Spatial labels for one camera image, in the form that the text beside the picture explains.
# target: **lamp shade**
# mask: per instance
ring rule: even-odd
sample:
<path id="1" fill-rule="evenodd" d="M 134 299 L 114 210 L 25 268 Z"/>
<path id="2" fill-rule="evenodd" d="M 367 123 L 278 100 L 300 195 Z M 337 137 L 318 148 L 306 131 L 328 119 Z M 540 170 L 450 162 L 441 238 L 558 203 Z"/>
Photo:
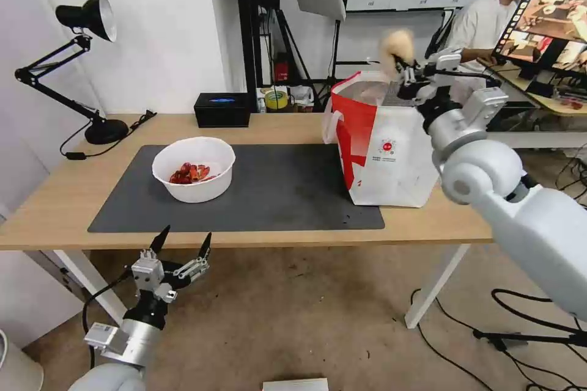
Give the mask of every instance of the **lamp shade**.
<path id="1" fill-rule="evenodd" d="M 116 41 L 116 24 L 108 0 L 88 0 L 83 6 L 60 5 L 55 15 L 61 24 L 71 29 L 89 29 L 100 38 Z"/>

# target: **shopping bag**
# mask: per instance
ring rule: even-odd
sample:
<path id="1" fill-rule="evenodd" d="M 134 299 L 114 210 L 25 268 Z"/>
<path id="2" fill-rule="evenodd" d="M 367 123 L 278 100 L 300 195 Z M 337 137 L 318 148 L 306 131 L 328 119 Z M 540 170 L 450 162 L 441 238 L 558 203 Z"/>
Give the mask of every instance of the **shopping bag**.
<path id="1" fill-rule="evenodd" d="M 424 206 L 438 180 L 424 119 L 409 106 L 382 106 L 389 79 L 358 72 L 333 87 L 322 123 L 338 143 L 355 205 Z"/>

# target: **paper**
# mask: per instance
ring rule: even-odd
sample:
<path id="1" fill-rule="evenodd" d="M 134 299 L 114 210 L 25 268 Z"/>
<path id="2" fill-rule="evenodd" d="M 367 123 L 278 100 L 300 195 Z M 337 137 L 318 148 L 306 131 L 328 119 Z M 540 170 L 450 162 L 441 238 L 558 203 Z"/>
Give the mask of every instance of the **paper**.
<path id="1" fill-rule="evenodd" d="M 327 379 L 264 382 L 263 391 L 328 391 Z"/>

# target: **logo on bag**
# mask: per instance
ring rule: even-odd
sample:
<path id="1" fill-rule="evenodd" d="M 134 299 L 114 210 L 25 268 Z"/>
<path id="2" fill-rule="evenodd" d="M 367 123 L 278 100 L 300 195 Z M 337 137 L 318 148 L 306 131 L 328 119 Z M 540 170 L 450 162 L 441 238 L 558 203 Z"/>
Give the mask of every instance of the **logo on bag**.
<path id="1" fill-rule="evenodd" d="M 391 139 L 384 139 L 379 147 L 379 153 L 385 156 L 393 156 L 395 154 L 396 143 Z"/>

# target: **black desk mat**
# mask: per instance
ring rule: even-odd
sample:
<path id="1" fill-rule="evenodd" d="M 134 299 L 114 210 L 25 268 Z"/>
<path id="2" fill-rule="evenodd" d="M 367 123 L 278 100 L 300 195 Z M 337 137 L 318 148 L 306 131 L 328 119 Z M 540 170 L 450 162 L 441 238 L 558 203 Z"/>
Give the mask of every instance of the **black desk mat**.
<path id="1" fill-rule="evenodd" d="M 205 203 L 174 199 L 151 174 L 164 145 L 145 145 L 88 232 L 239 232 L 385 227 L 376 206 L 355 206 L 335 145 L 233 145 L 228 190 Z"/>

